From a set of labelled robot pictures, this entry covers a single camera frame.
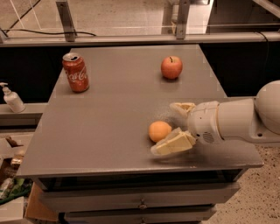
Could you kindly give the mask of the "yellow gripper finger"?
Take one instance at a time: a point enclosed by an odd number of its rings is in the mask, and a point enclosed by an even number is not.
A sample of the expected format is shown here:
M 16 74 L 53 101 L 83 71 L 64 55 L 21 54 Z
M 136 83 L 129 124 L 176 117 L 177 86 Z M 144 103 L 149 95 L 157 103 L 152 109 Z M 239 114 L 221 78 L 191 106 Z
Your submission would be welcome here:
M 174 102 L 170 104 L 171 110 L 177 112 L 183 117 L 188 117 L 188 114 L 196 107 L 192 102 Z
M 163 140 L 150 148 L 153 155 L 165 156 L 172 153 L 190 150 L 196 144 L 196 138 L 187 130 L 174 129 Z

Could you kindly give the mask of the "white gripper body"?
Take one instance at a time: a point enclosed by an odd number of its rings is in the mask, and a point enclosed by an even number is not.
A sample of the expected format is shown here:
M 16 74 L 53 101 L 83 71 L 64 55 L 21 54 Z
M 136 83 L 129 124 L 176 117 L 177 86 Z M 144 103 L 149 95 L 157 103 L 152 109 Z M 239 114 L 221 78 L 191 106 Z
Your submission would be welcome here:
M 202 102 L 191 110 L 187 118 L 187 128 L 202 144 L 219 144 L 222 137 L 219 132 L 217 101 Z

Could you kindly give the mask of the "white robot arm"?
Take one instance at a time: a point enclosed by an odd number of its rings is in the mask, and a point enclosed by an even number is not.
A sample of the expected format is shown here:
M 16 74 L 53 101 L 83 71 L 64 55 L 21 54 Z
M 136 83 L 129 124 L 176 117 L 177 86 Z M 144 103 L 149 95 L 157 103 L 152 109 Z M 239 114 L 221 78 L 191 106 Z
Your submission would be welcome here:
M 280 80 L 264 85 L 254 98 L 198 105 L 174 102 L 170 108 L 184 117 L 187 130 L 176 128 L 152 146 L 150 151 L 157 156 L 187 151 L 197 143 L 227 140 L 280 144 Z

